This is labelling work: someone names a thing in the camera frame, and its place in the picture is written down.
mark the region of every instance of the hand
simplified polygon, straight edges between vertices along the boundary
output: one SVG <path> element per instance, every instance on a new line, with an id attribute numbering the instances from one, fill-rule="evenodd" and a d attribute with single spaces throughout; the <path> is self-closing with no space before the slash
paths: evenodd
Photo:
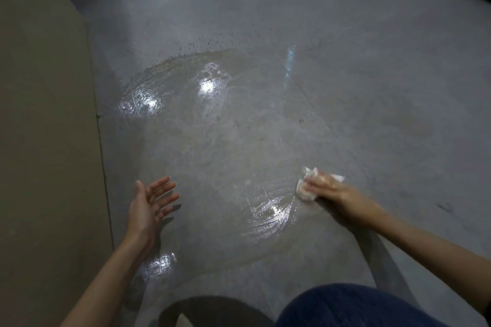
<path id="1" fill-rule="evenodd" d="M 304 188 L 331 200 L 339 212 L 355 224 L 371 227 L 378 218 L 385 215 L 385 211 L 375 201 L 329 174 L 319 172 L 317 177 L 305 179 Z"/>
<path id="2" fill-rule="evenodd" d="M 179 199 L 179 194 L 172 194 L 157 200 L 157 198 L 176 187 L 175 182 L 169 182 L 170 177 L 164 177 L 145 187 L 137 181 L 137 196 L 131 202 L 128 219 L 128 229 L 124 243 L 136 243 L 139 246 L 140 260 L 143 261 L 155 243 L 156 224 L 172 211 L 170 203 Z"/>

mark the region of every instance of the wet floor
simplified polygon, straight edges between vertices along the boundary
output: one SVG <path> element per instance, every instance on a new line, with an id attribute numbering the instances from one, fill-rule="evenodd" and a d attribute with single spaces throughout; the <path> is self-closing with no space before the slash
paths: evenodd
<path id="1" fill-rule="evenodd" d="M 93 53 L 115 242 L 134 180 L 169 174 L 182 195 L 120 324 L 155 325 L 203 295 L 274 320 L 304 290 L 344 281 L 484 325 L 401 251 L 359 240 L 293 191 L 302 166 L 318 166 L 491 256 L 489 3 L 72 1 Z M 373 240 L 380 262 L 359 246 Z"/>

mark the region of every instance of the jeans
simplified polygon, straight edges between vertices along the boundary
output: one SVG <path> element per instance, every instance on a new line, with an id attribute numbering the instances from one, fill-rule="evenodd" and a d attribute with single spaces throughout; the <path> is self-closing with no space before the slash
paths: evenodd
<path id="1" fill-rule="evenodd" d="M 330 284 L 289 303 L 275 327 L 448 327 L 407 302 L 375 288 Z"/>

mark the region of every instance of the skin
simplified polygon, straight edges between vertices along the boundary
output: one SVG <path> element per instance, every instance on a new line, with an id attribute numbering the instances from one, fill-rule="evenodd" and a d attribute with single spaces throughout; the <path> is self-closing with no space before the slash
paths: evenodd
<path id="1" fill-rule="evenodd" d="M 385 212 L 374 200 L 322 172 L 304 182 L 308 192 L 330 200 L 350 222 L 373 230 L 402 249 L 444 281 L 479 313 L 491 300 L 491 261 L 420 230 Z M 166 194 L 176 184 L 164 177 L 147 187 L 136 182 L 128 230 L 101 271 L 61 324 L 62 327 L 107 327 L 113 320 L 138 266 L 155 242 L 155 227 L 172 211 L 179 194 Z"/>
<path id="2" fill-rule="evenodd" d="M 332 201 L 346 219 L 377 232 L 444 281 L 483 314 L 491 301 L 491 261 L 413 227 L 385 212 L 358 190 L 320 173 L 305 190 Z"/>
<path id="3" fill-rule="evenodd" d="M 123 242 L 90 283 L 62 327 L 109 326 L 138 266 L 155 242 L 156 224 L 172 211 L 169 204 L 180 195 L 167 194 L 158 198 L 175 186 L 168 176 L 148 186 L 136 182 L 137 196 L 130 205 L 128 230 Z"/>

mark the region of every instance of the white tissue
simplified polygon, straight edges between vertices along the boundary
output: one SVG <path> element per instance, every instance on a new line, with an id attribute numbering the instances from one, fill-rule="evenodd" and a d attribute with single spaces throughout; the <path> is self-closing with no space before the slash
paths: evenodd
<path id="1" fill-rule="evenodd" d="M 317 198 L 317 195 L 305 191 L 305 189 L 304 189 L 305 183 L 304 182 L 305 182 L 305 179 L 307 177 L 317 177 L 319 172 L 317 171 L 317 167 L 314 169 L 309 169 L 307 167 L 303 167 L 302 170 L 304 171 L 304 178 L 298 180 L 297 189 L 295 190 L 295 193 L 297 194 L 297 196 L 300 200 L 303 200 L 305 202 L 310 202 L 312 200 L 315 200 Z M 339 182 L 343 182 L 345 179 L 344 176 L 340 176 L 338 174 L 332 174 L 331 176 L 334 177 L 334 179 L 339 181 Z"/>

